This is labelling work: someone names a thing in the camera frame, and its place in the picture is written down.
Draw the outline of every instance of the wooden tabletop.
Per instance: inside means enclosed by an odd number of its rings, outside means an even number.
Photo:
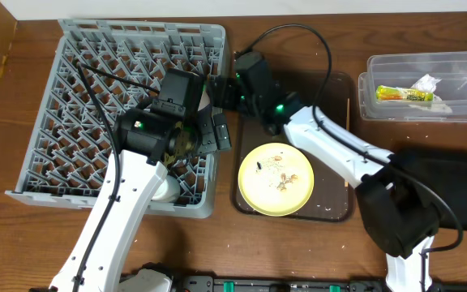
[[[172,21],[225,26],[231,51],[243,48],[272,26],[309,24],[328,40],[334,69],[355,81],[374,54],[467,50],[467,13]],[[61,35],[55,21],[19,22],[1,82],[0,291],[47,286],[69,256],[89,214],[89,210],[27,206],[3,194],[15,187]],[[282,31],[258,49],[274,69],[326,67],[322,46],[307,32]],[[227,113],[227,118],[236,144],[239,117]],[[363,122],[355,107],[351,118],[353,131],[380,147],[467,148],[467,124]],[[190,273],[214,272],[222,277],[346,280],[387,274],[385,255],[366,234],[358,210],[342,224],[254,217],[236,211],[229,200],[235,187],[235,153],[234,148],[221,154],[214,213],[204,220],[144,217],[124,272],[147,262],[163,262]],[[441,230],[434,246],[449,243],[455,236],[453,230]],[[443,281],[467,281],[467,232],[457,250],[431,256],[430,270]]]

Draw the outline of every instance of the gray plastic basket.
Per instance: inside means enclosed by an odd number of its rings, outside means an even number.
[[[160,89],[169,68],[215,79],[228,74],[225,29],[214,24],[143,21],[59,20],[59,41],[52,71],[14,191],[25,204],[91,208],[103,183],[111,152],[109,137],[82,86],[73,61]],[[142,88],[88,74],[110,123],[150,93]],[[213,210],[217,154],[196,157],[170,170],[181,186],[180,200],[151,202],[150,214],[208,217]]]

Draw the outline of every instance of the plastic bin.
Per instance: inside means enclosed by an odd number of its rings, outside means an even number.
[[[210,79],[228,74],[225,29],[214,24],[62,19],[59,41],[32,137],[14,191],[25,204],[91,208],[105,177],[109,137],[84,95],[74,59],[160,89],[169,68]],[[96,97],[113,125],[149,92],[91,75]],[[181,186],[176,203],[152,202],[146,213],[204,218],[213,210],[218,154],[196,157],[169,174]]]
[[[368,119],[467,122],[467,52],[381,55],[369,58],[360,76],[360,110]],[[425,74],[441,79],[435,95],[442,101],[379,102],[378,86],[410,88]],[[451,112],[434,110],[444,104]]]

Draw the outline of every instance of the yellow wrapper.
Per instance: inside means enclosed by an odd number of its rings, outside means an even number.
[[[380,85],[376,89],[378,101],[433,101],[434,93],[412,88],[390,88]]]

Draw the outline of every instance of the cable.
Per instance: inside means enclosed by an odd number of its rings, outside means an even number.
[[[400,176],[400,177],[402,177],[402,178],[404,178],[406,180],[409,180],[410,182],[415,183],[418,186],[420,186],[425,191],[428,191],[428,193],[430,193],[430,195],[435,200],[435,204],[438,205],[441,209],[445,209],[447,211],[447,213],[450,215],[450,217],[452,218],[452,220],[455,222],[455,227],[457,229],[457,239],[455,240],[454,243],[451,243],[451,244],[448,244],[447,246],[442,246],[442,247],[424,248],[421,251],[421,257],[423,258],[421,287],[422,287],[422,292],[425,292],[426,260],[428,258],[428,256],[426,254],[428,252],[450,251],[450,250],[458,247],[461,244],[462,239],[464,237],[464,231],[463,231],[461,223],[459,222],[459,219],[456,217],[455,213],[450,209],[450,207],[444,202],[444,200],[441,199],[441,197],[439,195],[437,195],[437,193],[435,193],[435,191],[433,191],[431,188],[429,188],[425,183],[419,181],[418,179],[416,179],[414,176],[407,173],[406,171],[401,170],[399,168],[396,168],[394,165],[391,165],[391,164],[389,164],[389,163],[387,163],[385,161],[381,161],[380,159],[370,155],[369,152],[362,151],[361,149],[355,147],[351,143],[343,140],[341,137],[337,136],[336,134],[331,132],[328,128],[326,128],[325,125],[323,124],[323,120],[320,120],[318,118],[318,116],[316,114],[316,108],[318,107],[318,104],[320,103],[320,99],[322,97],[323,90],[325,89],[325,87],[327,85],[327,82],[329,80],[329,77],[331,75],[332,56],[331,56],[331,50],[329,49],[328,43],[325,41],[325,39],[322,37],[322,35],[320,35],[320,33],[317,32],[314,28],[309,27],[309,26],[304,25],[304,24],[283,24],[283,25],[276,26],[274,28],[270,28],[265,33],[260,35],[259,38],[257,38],[257,40],[255,40],[253,43],[251,43],[251,45],[249,45],[247,48],[245,48],[243,51],[241,51],[239,53],[239,56],[242,56],[243,54],[246,54],[246,53],[250,52],[253,49],[253,47],[255,45],[257,45],[257,43],[259,41],[261,41],[263,38],[265,38],[268,34],[270,34],[272,32],[275,32],[276,30],[281,29],[281,28],[304,28],[304,29],[312,32],[314,35],[316,35],[320,39],[320,41],[322,41],[322,44],[325,47],[325,51],[326,51],[326,54],[328,56],[328,70],[327,70],[327,73],[325,75],[325,78],[323,79],[323,82],[321,83],[321,85],[319,86],[318,91],[315,94],[315,98],[313,100],[313,106],[312,106],[313,119],[315,120],[318,127],[321,128],[323,131],[325,131],[328,135],[330,135],[334,140],[336,140],[340,144],[346,146],[347,148],[354,151],[358,155],[361,155],[364,159],[373,161],[373,162],[375,162],[375,163],[377,163],[377,164],[379,164],[379,165],[381,165],[383,167],[388,167],[397,176]]]
[[[136,82],[133,82],[133,81],[129,81],[129,80],[127,80],[127,79],[123,79],[123,78],[121,78],[121,77],[118,77],[118,76],[116,76],[116,75],[113,75],[113,74],[104,72],[104,71],[102,71],[102,70],[98,70],[98,69],[96,69],[96,68],[94,68],[94,67],[91,67],[91,66],[89,66],[89,65],[83,64],[83,63],[81,63],[81,62],[78,62],[78,64],[79,64],[80,66],[82,66],[82,67],[84,67],[84,68],[90,70],[90,71],[93,71],[93,72],[95,72],[95,73],[98,73],[98,74],[100,74],[100,75],[103,75],[103,76],[105,76],[105,77],[107,77],[107,78],[115,79],[115,80],[118,80],[118,81],[123,82],[123,83],[125,83],[125,84],[129,84],[129,85],[134,85],[134,86],[137,86],[137,87],[145,88],[145,89],[147,89],[147,90],[150,90],[150,91],[152,91],[152,92],[155,92],[155,93],[160,94],[160,91],[159,91],[159,90],[157,90],[157,89],[155,89],[155,88],[152,88],[152,87],[150,87],[150,86],[143,85],[143,84],[139,84],[139,83],[136,83]]]
[[[77,271],[77,274],[75,275],[75,279],[74,279],[73,292],[79,291],[80,282],[83,279],[82,273],[86,269],[86,263],[88,262],[89,254],[91,253],[91,250],[93,249],[93,246],[95,245],[95,241],[98,238],[98,234],[101,232],[102,226],[104,226],[105,219],[109,215],[109,212],[111,211],[111,207],[113,207],[113,203],[117,198],[118,188],[120,187],[120,178],[122,177],[122,175],[120,174],[120,156],[117,151],[118,148],[117,148],[116,139],[113,136],[113,131],[111,129],[109,121],[105,117],[105,113],[101,107],[100,102],[97,100],[97,98],[95,97],[95,93],[89,86],[88,80],[86,79],[86,76],[84,75],[84,71],[82,70],[82,67],[84,67],[84,64],[79,62],[77,66],[77,70],[79,72],[80,78],[82,80],[82,83],[84,84],[84,87],[86,88],[86,91],[91,97],[93,104],[96,107],[96,111],[101,116],[102,122],[104,123],[105,130],[108,132],[109,137],[110,137],[109,140],[111,143],[111,149],[113,149],[113,154],[114,154],[115,175],[114,175],[113,191],[111,192],[111,195],[109,196],[109,202],[107,203],[107,206],[105,207],[105,210],[102,213],[101,219],[98,221],[98,225],[95,228],[95,232],[93,233],[93,236],[89,240],[88,247],[86,248],[86,251],[84,252],[84,255],[82,256],[82,260],[80,261],[79,270]]]

